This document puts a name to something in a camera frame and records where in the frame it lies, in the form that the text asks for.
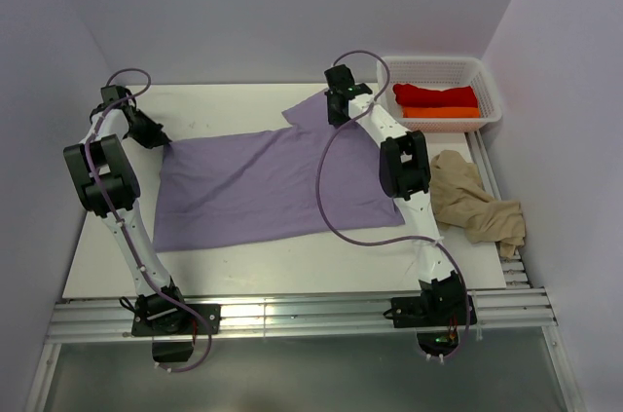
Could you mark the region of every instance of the beige cloth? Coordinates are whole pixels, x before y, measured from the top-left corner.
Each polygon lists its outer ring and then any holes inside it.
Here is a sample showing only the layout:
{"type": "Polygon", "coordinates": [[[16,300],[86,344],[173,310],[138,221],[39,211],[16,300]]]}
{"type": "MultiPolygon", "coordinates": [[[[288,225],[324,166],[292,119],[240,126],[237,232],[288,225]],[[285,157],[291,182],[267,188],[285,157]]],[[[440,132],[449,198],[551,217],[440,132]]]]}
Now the beige cloth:
{"type": "Polygon", "coordinates": [[[430,163],[430,199],[437,222],[465,229],[472,243],[500,242],[510,257],[524,244],[526,224],[518,201],[496,201],[483,190],[478,168],[457,151],[442,151],[430,163]]]}

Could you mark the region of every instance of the folded cloth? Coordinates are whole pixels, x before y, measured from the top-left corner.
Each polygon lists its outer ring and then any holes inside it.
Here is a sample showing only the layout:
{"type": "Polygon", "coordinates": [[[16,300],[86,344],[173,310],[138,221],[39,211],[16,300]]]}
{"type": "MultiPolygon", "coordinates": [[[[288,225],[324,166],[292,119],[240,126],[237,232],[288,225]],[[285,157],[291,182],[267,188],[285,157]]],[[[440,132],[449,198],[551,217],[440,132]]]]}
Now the folded cloth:
{"type": "MultiPolygon", "coordinates": [[[[314,181],[334,131],[326,97],[283,112],[291,128],[175,141],[165,146],[156,251],[264,242],[327,231],[314,181]]],[[[379,148],[358,125],[331,146],[322,172],[326,212],[339,229],[396,226],[402,215],[379,183],[379,148]]]]}
{"type": "Polygon", "coordinates": [[[402,116],[404,118],[480,118],[480,110],[474,107],[402,107],[402,116]]]}
{"type": "Polygon", "coordinates": [[[437,222],[465,229],[472,243],[500,242],[511,257],[524,244],[526,224],[518,201],[496,201],[483,190],[474,164],[457,151],[442,151],[430,163],[430,200],[437,222]]]}
{"type": "Polygon", "coordinates": [[[451,88],[445,91],[433,91],[410,84],[394,84],[393,93],[396,103],[403,107],[472,107],[478,108],[478,98],[474,91],[464,88],[451,88]]]}

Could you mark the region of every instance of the white table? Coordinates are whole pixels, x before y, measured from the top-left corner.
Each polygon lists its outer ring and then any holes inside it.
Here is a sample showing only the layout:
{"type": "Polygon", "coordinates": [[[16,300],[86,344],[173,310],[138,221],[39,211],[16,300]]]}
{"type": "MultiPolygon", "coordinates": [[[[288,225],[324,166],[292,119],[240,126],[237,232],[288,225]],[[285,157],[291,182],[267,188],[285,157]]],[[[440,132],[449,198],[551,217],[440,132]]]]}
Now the white table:
{"type": "MultiPolygon", "coordinates": [[[[281,111],[322,89],[321,84],[156,86],[138,99],[138,105],[156,122],[165,125],[172,140],[179,140],[287,127],[281,111]]],[[[471,161],[462,133],[429,134],[426,140],[430,158],[444,149],[454,149],[471,161]]],[[[141,212],[151,236],[162,148],[149,151],[131,139],[123,144],[141,186],[141,212]]],[[[359,240],[375,241],[407,235],[406,232],[400,226],[346,233],[359,240]]],[[[469,288],[505,288],[493,243],[471,244],[458,228],[442,235],[469,288]]],[[[419,288],[418,262],[411,243],[366,248],[342,242],[328,232],[275,242],[174,251],[161,253],[160,257],[185,296],[419,288]]],[[[135,296],[128,267],[108,229],[89,213],[63,297],[119,296],[135,296]]]]}

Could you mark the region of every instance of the plastic basket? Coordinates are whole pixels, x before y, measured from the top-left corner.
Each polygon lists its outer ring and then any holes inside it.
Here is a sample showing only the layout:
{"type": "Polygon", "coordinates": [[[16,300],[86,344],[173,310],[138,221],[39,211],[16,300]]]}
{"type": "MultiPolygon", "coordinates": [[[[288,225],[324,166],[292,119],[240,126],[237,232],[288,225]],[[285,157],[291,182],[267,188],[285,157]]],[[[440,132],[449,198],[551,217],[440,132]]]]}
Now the plastic basket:
{"type": "MultiPolygon", "coordinates": [[[[491,75],[483,63],[468,56],[384,56],[391,81],[379,99],[398,123],[412,131],[467,132],[476,131],[502,117],[499,95],[491,75]],[[471,86],[478,98],[482,118],[403,118],[396,103],[394,84],[412,84],[421,88],[444,90],[471,86]]],[[[385,70],[377,63],[379,86],[385,83],[385,70]]]]}

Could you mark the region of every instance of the white wall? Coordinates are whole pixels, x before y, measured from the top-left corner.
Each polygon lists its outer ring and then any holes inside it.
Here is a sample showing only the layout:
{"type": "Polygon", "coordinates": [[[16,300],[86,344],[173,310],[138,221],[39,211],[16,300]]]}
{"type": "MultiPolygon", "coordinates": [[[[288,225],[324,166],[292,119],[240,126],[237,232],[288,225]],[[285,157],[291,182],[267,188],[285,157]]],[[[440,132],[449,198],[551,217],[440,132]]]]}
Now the white wall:
{"type": "Polygon", "coordinates": [[[512,0],[485,54],[505,108],[485,138],[528,222],[525,262],[590,410],[623,403],[623,0],[512,0]]]}
{"type": "Polygon", "coordinates": [[[510,0],[72,1],[111,67],[179,84],[319,81],[353,48],[480,56],[510,0]]]}
{"type": "Polygon", "coordinates": [[[62,149],[109,69],[68,0],[0,7],[0,408],[18,411],[83,217],[62,149]]]}

